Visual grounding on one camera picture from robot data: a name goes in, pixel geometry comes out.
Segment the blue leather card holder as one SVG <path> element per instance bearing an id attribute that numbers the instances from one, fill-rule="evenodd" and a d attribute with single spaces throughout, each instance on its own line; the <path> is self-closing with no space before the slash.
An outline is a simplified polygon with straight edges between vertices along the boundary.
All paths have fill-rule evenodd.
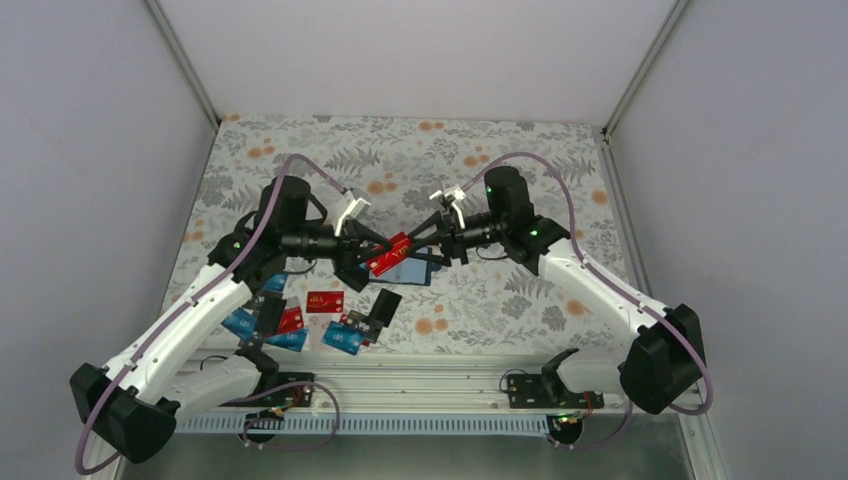
<path id="1" fill-rule="evenodd" d="M 442 265 L 421 259 L 405 259 L 398 265 L 387 270 L 380 276 L 369 274 L 369 280 L 377 283 L 430 286 L 435 273 L 442 269 Z"/>

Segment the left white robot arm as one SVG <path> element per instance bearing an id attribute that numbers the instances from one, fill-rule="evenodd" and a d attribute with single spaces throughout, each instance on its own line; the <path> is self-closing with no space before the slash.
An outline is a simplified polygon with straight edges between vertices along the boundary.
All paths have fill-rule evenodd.
<path id="1" fill-rule="evenodd" d="M 84 434 L 98 436 L 116 457 L 142 463 L 186 420 L 229 402 L 270 402 L 278 366 L 256 347 L 185 381 L 177 373 L 207 335 L 254 297 L 263 297 L 273 317 L 282 315 L 284 302 L 270 283 L 292 257 L 326 259 L 343 281 L 362 289 L 369 279 L 365 263 L 388 244 L 361 221 L 370 204 L 365 192 L 342 188 L 329 208 L 302 178 L 272 180 L 259 206 L 218 241 L 187 290 L 151 327 L 105 364 L 85 363 L 71 375 Z"/>

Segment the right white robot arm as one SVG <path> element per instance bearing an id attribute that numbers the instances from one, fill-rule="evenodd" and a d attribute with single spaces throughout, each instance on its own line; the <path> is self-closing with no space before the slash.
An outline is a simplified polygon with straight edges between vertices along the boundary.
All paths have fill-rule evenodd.
<path id="1" fill-rule="evenodd" d="M 444 266 L 467 263 L 469 251 L 498 244 L 531 274 L 573 293 L 627 342 L 622 358 L 570 348 L 541 369 L 541 391 L 555 407 L 584 392 L 627 397 L 639 409 L 659 414 L 703 379 L 705 353 L 698 315 L 687 305 L 669 308 L 612 274 L 556 221 L 536 214 L 528 184 L 510 166 L 482 176 L 487 211 L 466 216 L 464 191 L 433 194 L 440 209 L 411 233 L 410 254 L 438 248 L 429 259 Z"/>

